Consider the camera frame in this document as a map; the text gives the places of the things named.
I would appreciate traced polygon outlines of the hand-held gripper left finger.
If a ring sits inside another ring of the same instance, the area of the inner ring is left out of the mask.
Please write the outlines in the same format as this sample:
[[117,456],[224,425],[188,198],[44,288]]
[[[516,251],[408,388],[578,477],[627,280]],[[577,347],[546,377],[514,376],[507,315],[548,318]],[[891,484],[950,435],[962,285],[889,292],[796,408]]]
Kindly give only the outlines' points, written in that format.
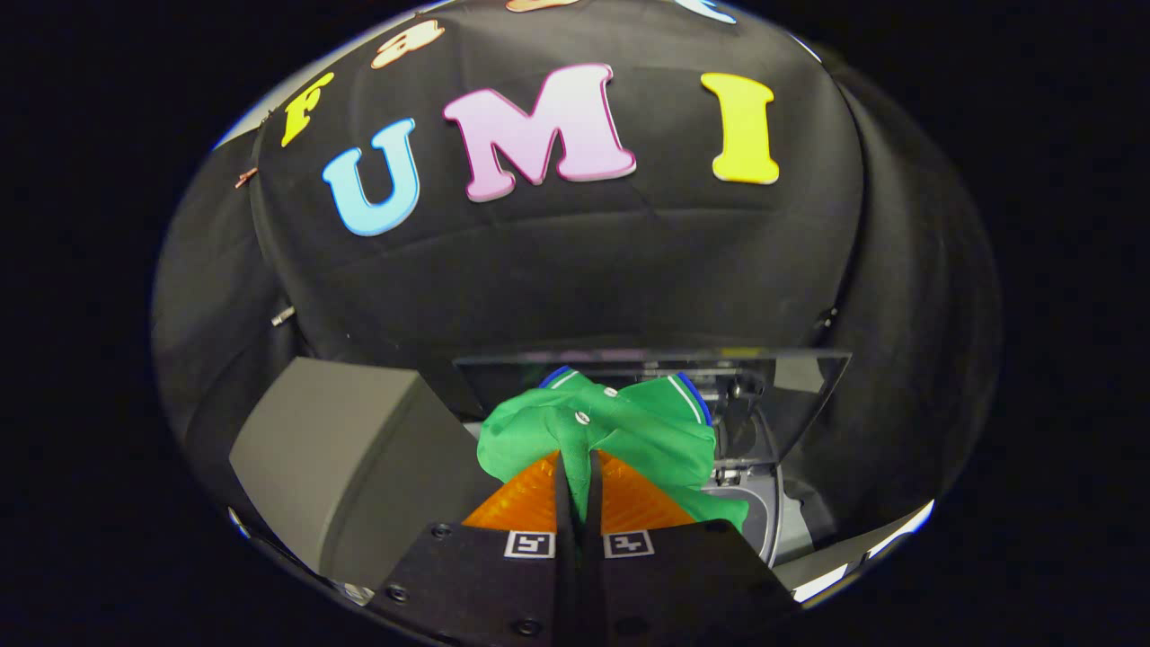
[[554,646],[570,565],[570,488],[551,452],[528,475],[551,496],[544,527],[428,525],[368,604],[374,618],[425,646]]

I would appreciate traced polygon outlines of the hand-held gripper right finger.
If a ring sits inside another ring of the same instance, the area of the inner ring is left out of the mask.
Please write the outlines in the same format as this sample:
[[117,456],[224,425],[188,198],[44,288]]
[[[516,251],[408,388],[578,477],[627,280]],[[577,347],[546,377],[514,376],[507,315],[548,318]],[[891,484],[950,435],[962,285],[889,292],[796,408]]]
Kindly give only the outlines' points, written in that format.
[[583,590],[604,644],[752,646],[800,613],[730,519],[690,519],[636,468],[588,460]]

